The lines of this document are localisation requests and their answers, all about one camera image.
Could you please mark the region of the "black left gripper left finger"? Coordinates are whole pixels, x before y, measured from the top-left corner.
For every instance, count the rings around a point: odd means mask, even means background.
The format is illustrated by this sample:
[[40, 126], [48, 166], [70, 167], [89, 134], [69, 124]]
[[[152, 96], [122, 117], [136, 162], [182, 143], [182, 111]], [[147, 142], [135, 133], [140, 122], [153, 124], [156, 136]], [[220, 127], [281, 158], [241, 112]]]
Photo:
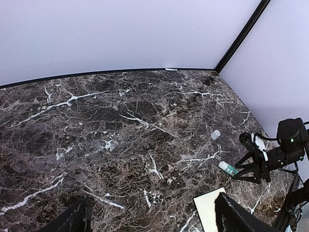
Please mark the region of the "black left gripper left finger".
[[88, 197], [83, 197], [58, 216], [49, 226], [50, 232], [92, 232], [92, 208]]

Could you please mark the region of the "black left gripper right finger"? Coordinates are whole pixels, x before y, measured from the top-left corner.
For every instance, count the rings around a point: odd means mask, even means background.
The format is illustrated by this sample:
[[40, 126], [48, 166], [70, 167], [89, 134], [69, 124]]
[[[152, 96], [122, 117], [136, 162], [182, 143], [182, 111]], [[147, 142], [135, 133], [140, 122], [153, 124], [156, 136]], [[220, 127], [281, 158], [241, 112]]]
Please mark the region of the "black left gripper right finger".
[[215, 200], [215, 221], [219, 232], [276, 232], [277, 229], [251, 215], [236, 201], [219, 193]]

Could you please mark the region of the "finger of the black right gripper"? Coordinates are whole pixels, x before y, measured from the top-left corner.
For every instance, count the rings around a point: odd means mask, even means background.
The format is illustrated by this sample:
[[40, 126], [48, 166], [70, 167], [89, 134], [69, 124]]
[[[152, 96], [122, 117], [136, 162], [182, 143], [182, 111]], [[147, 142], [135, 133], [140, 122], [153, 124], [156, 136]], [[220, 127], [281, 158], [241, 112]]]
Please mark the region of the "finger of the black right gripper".
[[257, 166], [257, 162], [256, 162], [256, 155], [258, 153], [256, 151], [254, 152], [247, 152], [246, 155], [244, 157], [242, 157], [236, 164], [235, 167], [237, 169], [252, 169], [255, 168]]
[[234, 175], [235, 180], [247, 181], [255, 184], [261, 184], [261, 174], [259, 168], [244, 168]]

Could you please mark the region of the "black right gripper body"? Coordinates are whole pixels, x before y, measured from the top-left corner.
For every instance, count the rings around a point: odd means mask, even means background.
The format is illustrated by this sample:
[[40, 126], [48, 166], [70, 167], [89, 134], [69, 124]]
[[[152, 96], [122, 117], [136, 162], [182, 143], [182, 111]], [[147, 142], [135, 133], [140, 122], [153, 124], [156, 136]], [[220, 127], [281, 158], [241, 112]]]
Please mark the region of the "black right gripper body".
[[267, 183], [271, 181], [270, 172], [267, 169], [267, 164], [264, 159], [264, 156], [260, 152], [254, 153], [254, 162], [256, 164], [256, 171], [254, 172], [254, 177], [258, 183], [261, 183], [262, 180], [265, 180]]

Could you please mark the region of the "cream paper envelope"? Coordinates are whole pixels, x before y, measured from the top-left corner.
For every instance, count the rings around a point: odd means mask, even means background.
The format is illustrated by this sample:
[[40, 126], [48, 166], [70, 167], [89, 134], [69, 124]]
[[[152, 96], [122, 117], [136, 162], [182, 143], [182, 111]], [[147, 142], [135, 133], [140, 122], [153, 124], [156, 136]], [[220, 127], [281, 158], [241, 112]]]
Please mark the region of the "cream paper envelope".
[[218, 232], [216, 226], [215, 200], [224, 188], [219, 188], [194, 198], [203, 230], [205, 232]]

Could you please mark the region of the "green white glue stick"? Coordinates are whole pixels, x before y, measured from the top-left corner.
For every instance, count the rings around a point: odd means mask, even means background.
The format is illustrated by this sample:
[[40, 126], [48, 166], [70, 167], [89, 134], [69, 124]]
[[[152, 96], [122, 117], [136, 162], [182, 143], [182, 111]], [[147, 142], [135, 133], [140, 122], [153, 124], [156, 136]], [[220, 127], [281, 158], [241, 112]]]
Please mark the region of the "green white glue stick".
[[227, 173], [228, 175], [230, 175], [231, 177], [234, 177], [238, 171], [231, 165], [229, 165], [228, 163], [226, 163], [225, 161], [221, 161], [218, 165], [218, 167], [223, 170], [225, 173]]

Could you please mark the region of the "white glue stick cap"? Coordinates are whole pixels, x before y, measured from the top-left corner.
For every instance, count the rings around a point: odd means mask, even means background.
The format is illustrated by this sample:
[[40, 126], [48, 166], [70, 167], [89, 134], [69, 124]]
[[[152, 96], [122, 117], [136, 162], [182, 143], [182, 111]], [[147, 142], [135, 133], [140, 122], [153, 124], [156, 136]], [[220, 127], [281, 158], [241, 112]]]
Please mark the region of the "white glue stick cap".
[[219, 137], [221, 136], [221, 133], [219, 130], [214, 130], [212, 133], [211, 133], [211, 138], [215, 141], [217, 140]]

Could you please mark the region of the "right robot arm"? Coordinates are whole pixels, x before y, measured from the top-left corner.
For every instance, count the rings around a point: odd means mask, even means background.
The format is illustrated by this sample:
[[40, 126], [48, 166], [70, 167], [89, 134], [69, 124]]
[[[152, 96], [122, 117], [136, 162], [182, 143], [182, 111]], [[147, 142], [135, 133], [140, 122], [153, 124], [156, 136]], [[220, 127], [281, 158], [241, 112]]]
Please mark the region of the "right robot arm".
[[302, 161], [309, 153], [307, 123], [301, 118], [289, 118], [278, 124], [276, 138], [266, 138], [260, 133], [242, 133], [240, 143], [248, 150], [235, 168], [241, 169], [235, 180], [261, 184], [271, 181], [270, 172]]

